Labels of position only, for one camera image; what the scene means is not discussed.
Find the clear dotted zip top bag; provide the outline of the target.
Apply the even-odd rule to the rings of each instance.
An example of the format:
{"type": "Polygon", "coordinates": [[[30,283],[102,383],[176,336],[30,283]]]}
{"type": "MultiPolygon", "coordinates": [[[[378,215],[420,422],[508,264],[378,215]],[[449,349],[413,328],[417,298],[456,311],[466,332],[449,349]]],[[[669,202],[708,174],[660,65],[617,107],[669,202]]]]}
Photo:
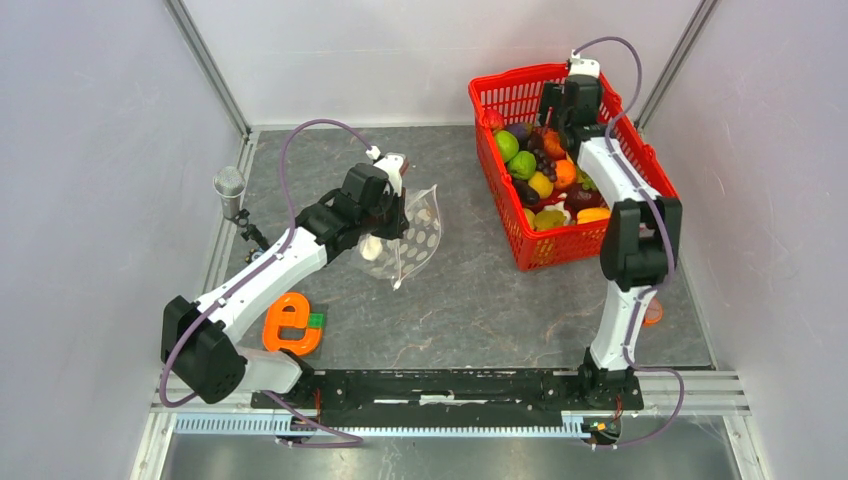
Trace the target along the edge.
{"type": "Polygon", "coordinates": [[[353,249],[351,265],[375,279],[389,281],[393,290],[423,270],[435,255],[444,232],[437,193],[437,184],[425,190],[410,190],[405,206],[409,227],[403,236],[398,240],[382,239],[384,251],[374,262],[365,261],[359,253],[364,236],[353,249]]]}

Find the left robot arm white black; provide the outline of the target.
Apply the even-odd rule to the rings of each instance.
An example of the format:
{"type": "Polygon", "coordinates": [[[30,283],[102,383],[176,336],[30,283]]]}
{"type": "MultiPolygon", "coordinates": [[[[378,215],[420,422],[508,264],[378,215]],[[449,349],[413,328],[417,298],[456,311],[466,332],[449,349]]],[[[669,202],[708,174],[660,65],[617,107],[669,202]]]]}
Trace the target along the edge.
{"type": "Polygon", "coordinates": [[[240,385],[271,390],[290,407],[306,405],[314,381],[293,355],[237,348],[248,326],[283,294],[367,236],[395,240],[409,226],[404,207],[406,158],[389,154],[352,167],[341,187],[301,211],[286,233],[216,289],[189,301],[181,295],[163,312],[160,401],[175,374],[191,398],[218,403],[240,385]]]}

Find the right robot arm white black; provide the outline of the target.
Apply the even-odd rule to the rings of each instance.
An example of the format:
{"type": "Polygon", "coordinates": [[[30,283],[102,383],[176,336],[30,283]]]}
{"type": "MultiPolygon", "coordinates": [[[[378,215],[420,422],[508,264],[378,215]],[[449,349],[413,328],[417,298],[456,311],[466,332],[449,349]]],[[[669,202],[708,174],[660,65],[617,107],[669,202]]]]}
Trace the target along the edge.
{"type": "Polygon", "coordinates": [[[682,223],[681,202],[661,195],[625,159],[613,136],[617,120],[600,122],[603,94],[598,76],[571,74],[544,84],[538,109],[540,124],[554,127],[611,208],[600,251],[604,311],[578,369],[578,396],[591,408],[635,387],[635,341],[650,301],[676,269],[682,223]]]}

